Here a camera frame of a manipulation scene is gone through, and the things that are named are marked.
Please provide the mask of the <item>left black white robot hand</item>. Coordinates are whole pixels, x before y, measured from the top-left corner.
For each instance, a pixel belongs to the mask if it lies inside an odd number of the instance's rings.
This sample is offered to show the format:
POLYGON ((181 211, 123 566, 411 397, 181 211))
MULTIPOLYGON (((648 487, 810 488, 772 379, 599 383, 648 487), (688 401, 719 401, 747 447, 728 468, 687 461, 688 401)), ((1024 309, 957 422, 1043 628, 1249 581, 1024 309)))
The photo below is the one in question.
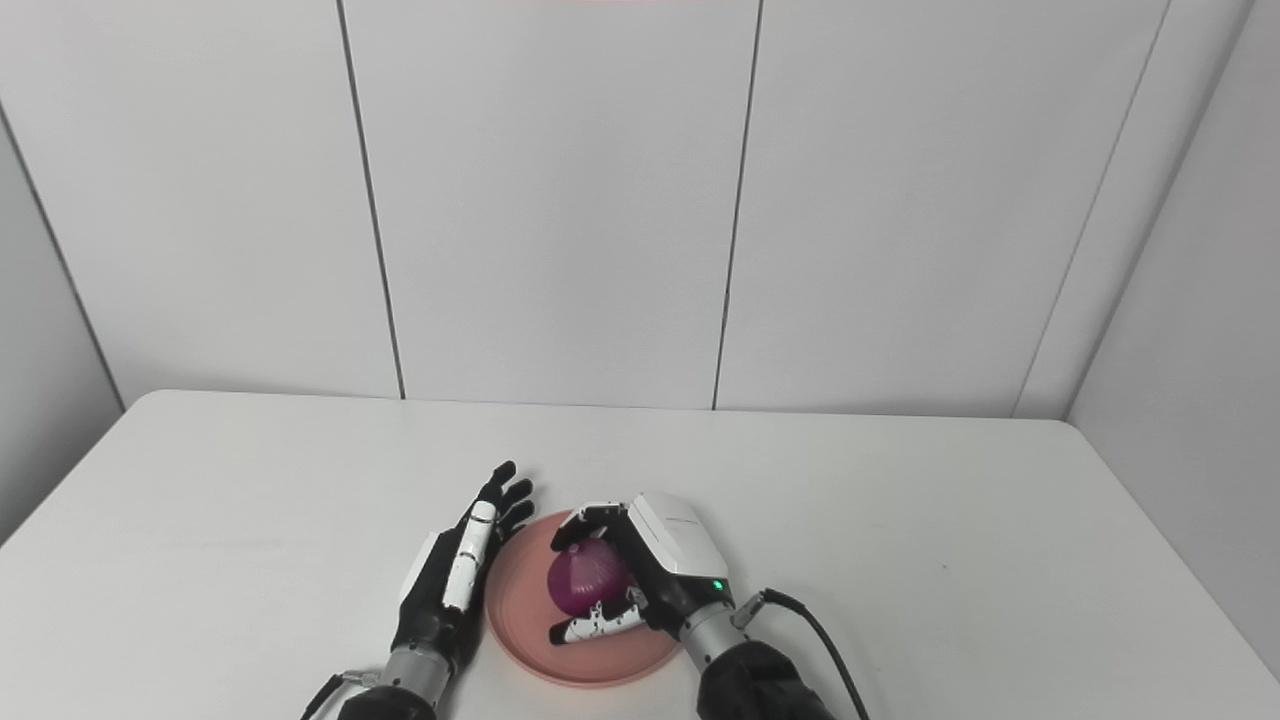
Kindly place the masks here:
POLYGON ((424 546, 399 602, 393 650, 430 650, 453 671, 470 665, 480 642, 488 574, 535 509, 532 482, 516 475, 511 460, 495 468, 460 520, 424 546))

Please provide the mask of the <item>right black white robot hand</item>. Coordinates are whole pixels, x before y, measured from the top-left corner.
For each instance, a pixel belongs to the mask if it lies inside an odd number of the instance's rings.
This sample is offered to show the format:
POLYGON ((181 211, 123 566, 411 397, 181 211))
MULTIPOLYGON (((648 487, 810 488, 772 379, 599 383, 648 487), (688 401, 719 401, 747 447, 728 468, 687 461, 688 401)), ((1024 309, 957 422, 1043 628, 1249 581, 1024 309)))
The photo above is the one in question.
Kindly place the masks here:
POLYGON ((735 607, 722 552, 692 507, 676 496, 646 492, 627 503, 586 503, 561 523, 550 550, 559 553, 586 539, 612 547, 627 585, 617 600, 598 601, 553 625, 548 632, 553 646, 641 625, 680 639, 700 614, 735 607))

